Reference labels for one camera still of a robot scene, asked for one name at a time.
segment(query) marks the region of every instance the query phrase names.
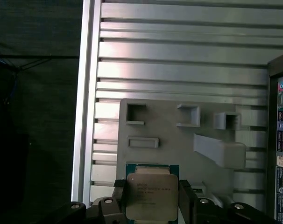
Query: rectangular slot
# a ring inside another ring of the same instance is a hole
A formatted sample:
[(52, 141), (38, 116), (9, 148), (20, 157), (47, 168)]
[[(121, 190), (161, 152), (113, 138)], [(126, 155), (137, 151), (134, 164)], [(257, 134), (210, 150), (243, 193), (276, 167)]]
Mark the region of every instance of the rectangular slot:
[(201, 110), (198, 105), (179, 104), (177, 109), (186, 110), (189, 113), (189, 120), (177, 123), (177, 127), (200, 127)]
[(158, 138), (128, 137), (128, 146), (136, 148), (158, 148)]
[(222, 112), (214, 114), (215, 129), (240, 130), (241, 115), (236, 112)]
[(126, 111), (126, 124), (144, 125), (144, 121), (140, 121), (138, 117), (143, 116), (146, 112), (146, 104), (144, 103), (128, 103)]
[(237, 130), (239, 125), (238, 115), (226, 115), (226, 129)]
[(203, 189), (193, 189), (194, 193), (203, 194)]
[(277, 132), (277, 139), (278, 139), (279, 141), (282, 140), (282, 132), (280, 132), (280, 131)]
[(277, 105), (279, 109), (283, 109), (283, 92), (279, 92), (278, 94)]

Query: blue cable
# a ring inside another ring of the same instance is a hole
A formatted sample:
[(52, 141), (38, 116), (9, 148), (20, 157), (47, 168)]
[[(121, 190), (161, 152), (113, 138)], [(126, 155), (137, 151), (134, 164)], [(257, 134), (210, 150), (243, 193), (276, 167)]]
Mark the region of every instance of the blue cable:
[(3, 63), (3, 64), (7, 64), (7, 63), (5, 63), (5, 62), (4, 62), (3, 60), (1, 60), (1, 59), (0, 59), (0, 62)]

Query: metal bar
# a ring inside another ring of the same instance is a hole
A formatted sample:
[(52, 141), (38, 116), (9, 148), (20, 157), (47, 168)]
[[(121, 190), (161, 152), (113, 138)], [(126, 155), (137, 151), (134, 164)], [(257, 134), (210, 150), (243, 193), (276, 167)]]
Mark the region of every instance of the metal bar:
[(238, 48), (205, 44), (100, 42), (99, 45), (99, 57), (110, 59), (226, 63), (246, 66), (265, 66), (273, 57), (283, 54), (283, 49)]
[(88, 90), (88, 108), (86, 122), (86, 139), (85, 139), (85, 168), (84, 168), (84, 185), (83, 185), (83, 203), (87, 206), (90, 204), (91, 193), (91, 172), (92, 172), (92, 146), (94, 143), (94, 114), (95, 114), (95, 98), (96, 83), (98, 70), (98, 52), (99, 52), (99, 32), (100, 32), (100, 15), (102, 0), (95, 0), (93, 7), (93, 27), (92, 44), (89, 49), (91, 58), (89, 61), (90, 69), (87, 75), (90, 76)]
[(141, 83), (139, 82), (98, 82), (97, 90), (112, 91), (144, 91), (182, 93), (191, 95), (214, 96), (243, 96), (243, 97), (267, 97), (267, 90), (255, 89), (255, 87), (230, 87), (213, 86), (193, 83)]
[(83, 3), (80, 60), (78, 70), (78, 90), (76, 105), (75, 137), (74, 137), (74, 156), (72, 174), (71, 200), (83, 202), (83, 175), (85, 159), (85, 125), (86, 125), (86, 92), (90, 75), (90, 35), (92, 21), (93, 1), (85, 0)]
[(258, 8), (103, 3), (102, 18), (283, 26), (283, 10)]
[(225, 66), (99, 62), (98, 77), (214, 84), (267, 85), (267, 70)]
[(236, 105), (266, 106), (267, 99), (245, 98), (245, 97), (224, 97), (224, 96), (201, 96), (176, 93), (149, 93), (149, 92), (129, 92), (129, 91), (97, 91), (97, 98), (105, 99), (161, 99), (161, 100), (181, 100), (205, 103), (227, 103)]

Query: black cable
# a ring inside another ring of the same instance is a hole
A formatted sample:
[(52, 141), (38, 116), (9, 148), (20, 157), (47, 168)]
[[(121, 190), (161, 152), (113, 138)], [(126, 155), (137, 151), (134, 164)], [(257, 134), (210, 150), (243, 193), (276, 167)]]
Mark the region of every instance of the black cable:
[(11, 59), (79, 59), (79, 56), (58, 55), (0, 55), (0, 58)]
[(27, 69), (31, 69), (31, 68), (33, 68), (33, 67), (35, 67), (35, 66), (40, 65), (40, 64), (44, 64), (44, 63), (46, 63), (46, 62), (48, 62), (48, 61), (50, 61), (50, 60), (51, 60), (51, 59), (46, 59), (46, 60), (44, 60), (44, 61), (42, 61), (42, 62), (40, 62), (40, 63), (38, 63), (38, 64), (34, 64), (34, 65), (29, 66), (29, 67), (27, 67), (27, 68), (23, 68), (24, 66), (20, 66), (20, 71), (25, 71), (25, 70), (27, 70)]
[(30, 64), (33, 64), (33, 63), (36, 63), (36, 62), (39, 62), (39, 61), (41, 61), (41, 60), (42, 60), (42, 59), (38, 59), (38, 60), (35, 60), (35, 61), (33, 61), (33, 62), (26, 63), (26, 64), (24, 64), (24, 65), (19, 66), (19, 68), (20, 68), (20, 67), (25, 67), (25, 66), (27, 66), (27, 65), (30, 65)]
[[(3, 54), (2, 54), (1, 52), (0, 52), (0, 56), (1, 56), (0, 58), (1, 58), (2, 60), (4, 60)], [(11, 63), (12, 66), (16, 67), (8, 58), (6, 58), (6, 59), (7, 59), (8, 62)]]

